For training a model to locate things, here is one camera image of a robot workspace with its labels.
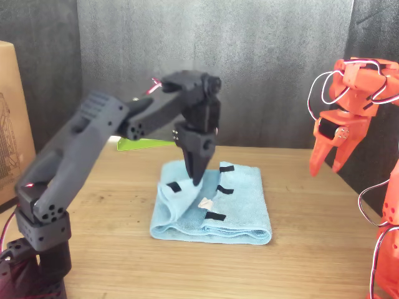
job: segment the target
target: cardboard box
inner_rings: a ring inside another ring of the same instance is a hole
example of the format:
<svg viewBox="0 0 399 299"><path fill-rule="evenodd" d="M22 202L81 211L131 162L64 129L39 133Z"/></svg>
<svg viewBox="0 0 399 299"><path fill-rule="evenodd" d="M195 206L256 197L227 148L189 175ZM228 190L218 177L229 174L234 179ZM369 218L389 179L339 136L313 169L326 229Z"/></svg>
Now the cardboard box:
<svg viewBox="0 0 399 299"><path fill-rule="evenodd" d="M15 197L14 185L35 155L14 45L0 41L0 204Z"/></svg>

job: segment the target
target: green object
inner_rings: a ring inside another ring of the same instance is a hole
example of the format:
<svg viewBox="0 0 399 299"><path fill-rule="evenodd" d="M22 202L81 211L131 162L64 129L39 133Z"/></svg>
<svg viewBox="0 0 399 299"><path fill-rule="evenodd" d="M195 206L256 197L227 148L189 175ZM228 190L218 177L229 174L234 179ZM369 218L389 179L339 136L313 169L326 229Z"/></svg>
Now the green object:
<svg viewBox="0 0 399 299"><path fill-rule="evenodd" d="M172 141L154 139L140 139L138 141L132 141L125 138L120 138L117 144L117 149L119 151L130 151L138 150L139 148L154 148L156 146L173 145L175 143Z"/></svg>

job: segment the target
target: white wire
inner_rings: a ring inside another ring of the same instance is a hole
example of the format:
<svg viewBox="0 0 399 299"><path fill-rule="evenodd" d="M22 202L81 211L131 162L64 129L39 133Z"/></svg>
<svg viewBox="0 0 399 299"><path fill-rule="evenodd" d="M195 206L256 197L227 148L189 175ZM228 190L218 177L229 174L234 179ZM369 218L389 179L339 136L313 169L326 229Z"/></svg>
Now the white wire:
<svg viewBox="0 0 399 299"><path fill-rule="evenodd" d="M397 96L395 96L395 97L393 97L393 98L389 98L389 99L386 100L386 101L382 101L382 102L373 102L373 104L381 105L381 104L391 103L391 102L394 102L394 101L397 101L397 100L399 100L399 95L397 95Z"/></svg>
<svg viewBox="0 0 399 299"><path fill-rule="evenodd" d="M377 240L377 243L375 244L374 254L373 254L372 271L371 271L371 273L370 273L370 289L369 289L369 291L370 291L370 298L371 298L371 299L374 297L373 286L374 286L375 271L376 271L376 269L377 269L377 267L376 267L377 265L375 264L375 259L376 259L376 257L377 257L377 252L379 252L379 250L380 250L380 246L381 246L382 240L384 239L385 235L386 235L387 233L389 233L390 231L392 231L392 230L397 230L397 229L399 229L399 226L394 226L394 227L391 227L391 228L387 229L385 232L383 232L383 233L380 235L380 237L379 237L378 240Z"/></svg>
<svg viewBox="0 0 399 299"><path fill-rule="evenodd" d="M385 89L387 86L384 86L379 92L377 92L374 96L373 96L373 100L375 100L375 98L377 98Z"/></svg>
<svg viewBox="0 0 399 299"><path fill-rule="evenodd" d="M360 210L360 212L363 214L364 218L366 218L366 220L369 221L369 223L371 223L371 224L373 224L373 225L375 225L375 226L377 226L377 227L384 227L384 226L387 226L387 225L389 224L389 222L388 222L388 221L385 221L384 223L381 223L381 224L376 224L376 223L374 223L374 221L372 221L371 218L369 218L369 216L367 216L366 212L363 210L363 207L362 207L362 199L363 199L363 197L362 197L362 196L363 196L367 191L372 190L372 189L377 188L377 187L380 187L380 186L382 186L382 185L385 185L387 182L389 182L389 179L387 179L385 182L382 182L382 183L380 183L380 184L377 184L377 185L374 185L374 186L371 186L371 187L368 187L368 188L364 189L364 190L359 194L359 197L358 197L358 199L357 199L357 204L358 204L359 210Z"/></svg>
<svg viewBox="0 0 399 299"><path fill-rule="evenodd" d="M329 80L329 78L330 78L331 76L333 76L333 74L336 74L336 73L340 74L341 76L344 76L344 74L343 74L340 70L334 70L334 71L331 72L331 74L328 75L327 78L324 80L323 89L322 89L322 101L323 101L325 104L328 104L328 105L334 104L335 102L339 101L339 100L348 92L348 90L349 90L349 87L346 87L346 90L345 90L343 93L341 93L340 96L338 96L335 100L332 100L331 102L326 102L326 101L324 100L324 89L325 89L325 85L327 84L327 81Z"/></svg>
<svg viewBox="0 0 399 299"><path fill-rule="evenodd" d="M317 118L314 116L313 111L310 109L310 95L312 94L312 89L313 89L313 86L314 86L314 84L316 83L317 79L319 79L319 78L320 78L321 76L323 76L323 75L327 75L327 74L331 74L331 73L332 73L332 72L325 72L325 73L322 73L322 74L318 75L318 76L316 77L316 79L314 79L314 81L313 81L313 83L312 83L312 86L310 87L309 95L307 96L307 109L308 109L308 111L309 111L311 117L312 117L315 121L317 120Z"/></svg>

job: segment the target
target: cable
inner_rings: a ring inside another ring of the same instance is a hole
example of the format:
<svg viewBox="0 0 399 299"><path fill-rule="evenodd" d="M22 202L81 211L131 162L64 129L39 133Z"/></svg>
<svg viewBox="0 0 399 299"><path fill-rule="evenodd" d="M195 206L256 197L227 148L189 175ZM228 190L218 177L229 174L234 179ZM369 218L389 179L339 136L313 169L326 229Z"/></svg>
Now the cable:
<svg viewBox="0 0 399 299"><path fill-rule="evenodd" d="M9 227L10 222L11 222L12 218L14 217L14 215L15 215L15 212L12 212L11 216L6 221L4 228L2 229L2 233L1 233L1 237L0 237L0 252L3 252L3 250L4 250L4 240L6 238L6 232L8 230L8 227Z"/></svg>
<svg viewBox="0 0 399 299"><path fill-rule="evenodd" d="M154 81L155 85L152 86L152 88L150 88L149 90L147 90L145 92L146 95L149 95L149 94L153 93L158 87L162 86L162 83L161 83L161 81L159 79L157 79L157 78L151 78L151 79Z"/></svg>
<svg viewBox="0 0 399 299"><path fill-rule="evenodd" d="M382 240L384 239L385 235L393 230L399 229L399 225L390 227L385 232L383 232L377 240L374 248L373 254L373 263L372 263L372 271L370 273L370 298L374 298L374 278L375 278L375 271L377 269L377 261L378 261L378 253L380 252L380 247L382 244Z"/></svg>
<svg viewBox="0 0 399 299"><path fill-rule="evenodd" d="M381 104L387 104L387 103L391 103L391 102L394 102L394 101L399 100L399 94L393 95L392 97L388 97L388 98L381 98L381 99L379 99L379 100L376 100L376 99L375 99L375 98L377 98L377 97L387 88L388 77L390 77L390 76L387 75L387 76L385 77L385 82L384 82L383 88L380 88L380 90L379 90L378 92L375 92L375 93L373 94L372 102L373 102L374 104L381 105Z"/></svg>
<svg viewBox="0 0 399 299"><path fill-rule="evenodd" d="M326 102L324 100L324 89L325 89L325 84L327 84L328 79L330 78L330 76L332 76L333 74L339 73L341 76L344 76L344 73L341 70L334 70L330 75L327 76L327 78L324 80L324 84L323 84L323 88L322 88L322 101L327 104L327 105L331 105L334 104L335 102L339 101L349 90L349 87L345 87L345 89L339 94L339 96L337 96L337 98L335 98L335 100L332 100L331 102Z"/></svg>
<svg viewBox="0 0 399 299"><path fill-rule="evenodd" d="M310 87L309 95L307 96L307 109L308 109L308 111L309 111L311 117L312 117L315 121L317 120L317 118L314 116L313 111L312 111L312 109L311 109L311 107L310 107L310 95L312 94L312 89L313 89L313 86L314 86L314 84L316 83L317 79L319 79L319 78L320 78L321 76L323 76L323 75L327 75L327 74L331 74L331 73L332 73L332 72L325 72L325 73L322 73L322 74L318 75L318 76L316 77L316 79L314 79L314 81L313 81L313 83L312 83L312 86Z"/></svg>
<svg viewBox="0 0 399 299"><path fill-rule="evenodd" d="M381 223L381 224L376 224L376 223L374 223L374 221L372 221L371 218L369 218L369 216L367 216L366 212L363 210L363 207L362 207L362 200L363 200L363 197L362 197L362 196L363 196L367 191L372 190L372 189L375 189L375 188L380 187L380 186L383 186L383 185L385 185L387 182L389 182L389 179L387 179L385 182L382 182L382 183L380 183L380 184L377 184L377 185L374 185L374 186L371 186L371 187L368 187L368 188L364 189L364 190L359 194L359 197L358 197L358 199L357 199L357 204L358 204L358 206L359 206L360 212L363 214L363 216L366 218L366 220L369 221L369 223L371 223L371 224L373 224L373 225L375 225L375 226L377 226L377 227L384 227L384 226L387 226L387 225L389 225L389 222L388 222L388 221L385 221L384 223Z"/></svg>

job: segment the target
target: red wire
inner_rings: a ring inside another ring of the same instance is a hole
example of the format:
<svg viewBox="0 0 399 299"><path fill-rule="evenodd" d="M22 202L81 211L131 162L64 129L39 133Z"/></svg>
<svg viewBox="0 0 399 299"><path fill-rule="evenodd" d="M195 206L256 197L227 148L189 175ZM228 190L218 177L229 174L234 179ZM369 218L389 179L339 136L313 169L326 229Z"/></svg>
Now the red wire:
<svg viewBox="0 0 399 299"><path fill-rule="evenodd" d="M4 225L4 228L2 229L2 233L1 233L1 237L0 237L0 252L3 252L3 250L4 250L2 247L2 243L3 243L4 237L6 236L8 226L10 225L10 222L11 222L12 218L14 217L14 215L15 215L15 212L12 212L11 216L8 218L6 224Z"/></svg>
<svg viewBox="0 0 399 299"><path fill-rule="evenodd" d="M151 78L154 81L154 85L145 92L146 95L153 93L158 87L162 86L161 80L157 78Z"/></svg>

